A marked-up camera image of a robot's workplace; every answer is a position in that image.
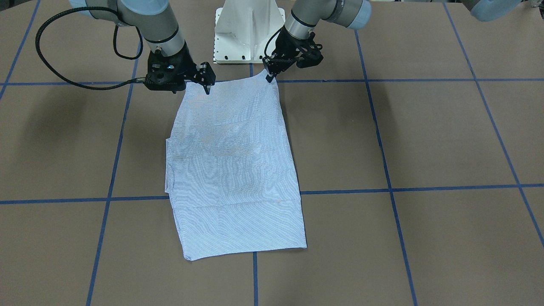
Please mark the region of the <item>light blue striped shirt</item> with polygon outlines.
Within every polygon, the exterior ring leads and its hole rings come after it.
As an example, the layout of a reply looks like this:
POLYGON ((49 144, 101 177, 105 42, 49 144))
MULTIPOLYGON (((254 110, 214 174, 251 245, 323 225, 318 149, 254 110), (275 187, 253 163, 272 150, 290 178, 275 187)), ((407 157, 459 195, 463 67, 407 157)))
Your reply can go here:
POLYGON ((166 139, 165 192, 185 260, 307 247, 297 171, 266 70, 188 84, 166 139))

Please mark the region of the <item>white central pillar with base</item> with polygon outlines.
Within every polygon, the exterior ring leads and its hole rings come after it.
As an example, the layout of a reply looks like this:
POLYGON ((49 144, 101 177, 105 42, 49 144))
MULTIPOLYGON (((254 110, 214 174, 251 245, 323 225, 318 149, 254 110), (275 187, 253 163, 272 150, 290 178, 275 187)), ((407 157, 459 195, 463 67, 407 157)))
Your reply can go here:
POLYGON ((214 63, 261 63, 266 43, 285 18, 274 0, 226 0, 215 11, 214 63))

